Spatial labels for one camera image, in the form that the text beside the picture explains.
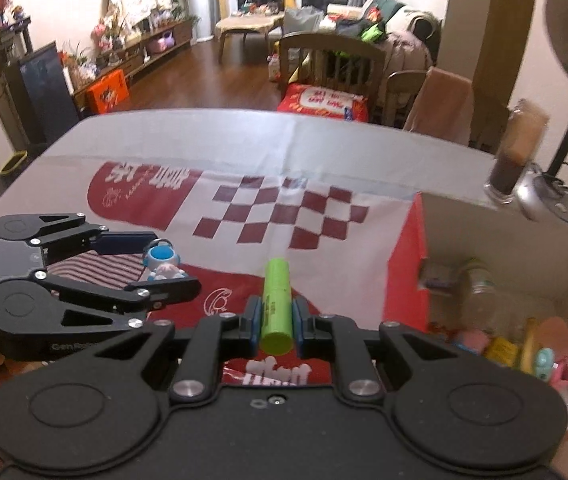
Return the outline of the blue white astronaut keychain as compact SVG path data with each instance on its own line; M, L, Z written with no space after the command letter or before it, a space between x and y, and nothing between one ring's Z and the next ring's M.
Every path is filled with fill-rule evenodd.
M147 281L177 280L187 278L181 268L181 258L170 240L156 238L144 250L144 276Z

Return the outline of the green cylinder tube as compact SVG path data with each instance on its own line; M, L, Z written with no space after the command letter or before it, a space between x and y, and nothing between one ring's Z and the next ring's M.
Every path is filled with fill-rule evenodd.
M259 340L260 349L269 356L283 356L293 348L292 306L289 264L273 258L265 268Z

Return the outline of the green-lid seasoning jar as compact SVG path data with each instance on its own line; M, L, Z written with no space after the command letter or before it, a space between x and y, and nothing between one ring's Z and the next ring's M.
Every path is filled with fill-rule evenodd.
M483 261L471 258L457 266L427 261L419 274L421 285L430 292L453 295L456 292L493 292L494 278Z

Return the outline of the pink binder clip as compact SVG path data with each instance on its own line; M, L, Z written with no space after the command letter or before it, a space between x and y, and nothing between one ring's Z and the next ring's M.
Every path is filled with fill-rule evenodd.
M568 356L562 356L553 364L548 383L557 391L568 388Z

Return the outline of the red cardboard box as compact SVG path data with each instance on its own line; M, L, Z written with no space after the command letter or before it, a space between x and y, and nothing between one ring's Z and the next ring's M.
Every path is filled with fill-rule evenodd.
M568 368L568 234L419 193L388 260L384 317L416 330L481 330L517 346L534 330ZM568 380L559 390L568 403Z

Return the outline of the orange cartoon box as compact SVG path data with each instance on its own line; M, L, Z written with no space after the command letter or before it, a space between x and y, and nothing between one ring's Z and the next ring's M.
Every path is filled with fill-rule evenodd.
M86 104L92 114L109 113L128 97L128 84L120 68L112 70L86 89Z

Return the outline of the yellow small box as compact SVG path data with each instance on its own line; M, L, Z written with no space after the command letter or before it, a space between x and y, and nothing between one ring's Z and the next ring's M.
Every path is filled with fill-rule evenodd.
M495 337L483 352L485 359L508 368L517 364L519 347L504 337Z

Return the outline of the teal pencil sharpener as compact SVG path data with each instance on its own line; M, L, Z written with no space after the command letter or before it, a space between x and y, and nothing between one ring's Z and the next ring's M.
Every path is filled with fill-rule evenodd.
M555 352L552 348L544 347L536 352L533 361L533 375L542 382L549 382L555 367Z

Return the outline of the glass jar with brown liquid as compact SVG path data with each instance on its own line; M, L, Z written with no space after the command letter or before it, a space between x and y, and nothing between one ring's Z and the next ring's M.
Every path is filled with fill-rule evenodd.
M534 159L548 122L546 111L530 100L521 99L512 109L494 166L484 184L484 192L495 203L512 203L515 187Z

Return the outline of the pink towel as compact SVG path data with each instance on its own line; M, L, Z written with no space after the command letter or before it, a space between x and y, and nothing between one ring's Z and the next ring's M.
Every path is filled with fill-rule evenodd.
M403 129L459 145L468 145L474 116L471 80L431 67Z

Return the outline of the red cushion pack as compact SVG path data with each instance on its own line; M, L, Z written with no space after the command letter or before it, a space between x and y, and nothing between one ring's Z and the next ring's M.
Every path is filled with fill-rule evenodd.
M290 84L276 110L347 122L369 121L369 107L364 96L311 84Z

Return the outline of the pink heart-shaped bowl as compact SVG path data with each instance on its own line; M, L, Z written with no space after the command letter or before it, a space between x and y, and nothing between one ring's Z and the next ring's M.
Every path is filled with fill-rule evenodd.
M568 360L568 324L560 316L552 316L541 322L536 340L542 348L553 350L556 362Z

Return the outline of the wooden chair with pink towel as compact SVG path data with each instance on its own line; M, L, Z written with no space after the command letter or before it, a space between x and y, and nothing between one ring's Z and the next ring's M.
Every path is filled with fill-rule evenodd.
M474 89L468 78L436 67L395 72L384 86L381 123L393 127L401 110L406 113L403 130L467 145Z

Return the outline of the red dragon keychain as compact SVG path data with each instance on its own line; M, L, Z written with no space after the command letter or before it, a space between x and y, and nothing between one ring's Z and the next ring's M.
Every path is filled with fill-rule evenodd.
M448 344L481 356L491 342L491 337L483 330L452 330L438 323L431 323L428 332Z

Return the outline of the red white printed table mat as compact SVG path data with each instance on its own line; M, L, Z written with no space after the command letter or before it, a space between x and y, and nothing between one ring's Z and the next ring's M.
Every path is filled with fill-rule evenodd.
M84 212L171 240L200 294L165 310L177 328L241 314L262 301L267 263L289 264L291 299L314 315L377 330L388 260L413 200L262 170L200 170L131 160L46 156L0 198L0 217ZM412 452L378 408L356 408L331 385L331 364L293 348L226 361L217 393L180 404L132 453L102 469L27 469L5 479L547 479L536 469L442 469Z

